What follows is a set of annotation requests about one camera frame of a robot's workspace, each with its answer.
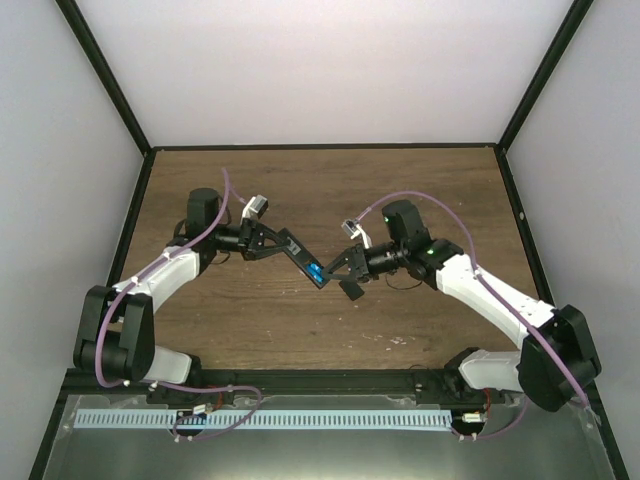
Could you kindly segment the black remote control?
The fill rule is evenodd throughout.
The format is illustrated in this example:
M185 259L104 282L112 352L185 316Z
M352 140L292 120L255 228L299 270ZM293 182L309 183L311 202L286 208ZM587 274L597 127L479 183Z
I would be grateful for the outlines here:
M288 258L298 267L301 273L306 276L317 289L323 289L329 283L329 280L323 278L323 282L317 282L306 270L306 266L312 262L318 264L323 269L321 262L311 254L311 252L297 237L293 235L290 230L282 228L278 234L289 241L288 249L284 254L288 256Z

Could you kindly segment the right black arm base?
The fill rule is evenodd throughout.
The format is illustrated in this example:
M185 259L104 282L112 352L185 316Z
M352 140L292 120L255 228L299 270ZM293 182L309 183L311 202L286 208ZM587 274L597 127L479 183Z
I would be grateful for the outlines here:
M474 350L461 352L451 358L442 368L427 368L423 365L412 365L412 385L418 403L445 405L485 405L489 400L499 400L500 395L491 390L470 387L463 379L458 368L463 355L474 353Z

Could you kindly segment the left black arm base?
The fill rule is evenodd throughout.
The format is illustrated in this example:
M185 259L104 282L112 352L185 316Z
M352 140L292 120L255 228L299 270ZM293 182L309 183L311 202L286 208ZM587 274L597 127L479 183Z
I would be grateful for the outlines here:
M150 403L166 403L171 406L189 406L211 403L213 405L230 404L235 393L211 392L212 389L234 384L236 377L231 370L200 368L193 370L184 384L167 387L159 382L146 384Z

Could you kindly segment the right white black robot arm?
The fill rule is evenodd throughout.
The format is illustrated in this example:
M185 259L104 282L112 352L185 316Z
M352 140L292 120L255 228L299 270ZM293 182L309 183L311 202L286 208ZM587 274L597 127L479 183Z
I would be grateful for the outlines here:
M523 393L549 412L572 400L590 406L586 389L600 374L601 363L580 310L536 300L483 269L473 249L433 238L418 208L408 200L387 204L382 216L389 242L372 245L360 222L348 219L344 230L361 242L325 267L308 267L312 277L336 280L351 299L357 299L363 293L361 284L404 269L498 328L514 350L471 349L459 355L456 370L444 378L445 393L455 402L468 402L480 389L493 389Z

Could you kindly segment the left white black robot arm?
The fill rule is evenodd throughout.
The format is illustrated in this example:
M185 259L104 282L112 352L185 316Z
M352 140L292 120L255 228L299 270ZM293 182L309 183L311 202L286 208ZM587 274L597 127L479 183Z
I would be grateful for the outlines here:
M125 382L166 382L181 403L196 402L204 379L194 356L157 345L154 315L185 284L195 280L220 253L259 260L285 248L277 233L260 223L268 200L256 195L232 224L228 199L210 188L190 192L185 219L160 256L127 280L94 286L86 294L73 351L73 364L111 388Z

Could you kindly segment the black battery cover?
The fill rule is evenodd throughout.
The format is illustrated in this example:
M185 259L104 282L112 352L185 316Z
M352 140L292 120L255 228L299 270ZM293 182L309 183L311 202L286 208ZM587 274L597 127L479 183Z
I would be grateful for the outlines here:
M356 301L364 295L364 290L357 282L342 280L339 282L339 287L350 301Z

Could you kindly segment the blue battery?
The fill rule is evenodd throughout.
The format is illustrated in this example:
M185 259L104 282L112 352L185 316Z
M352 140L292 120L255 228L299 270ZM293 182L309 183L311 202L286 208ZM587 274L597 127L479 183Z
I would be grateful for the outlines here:
M310 273L310 275L311 275L311 276L312 276L312 277L313 277L317 282L323 282L323 277L322 277L322 268L321 268L318 264L316 264L316 263L314 263L314 262L309 263L309 264L306 266L306 270Z

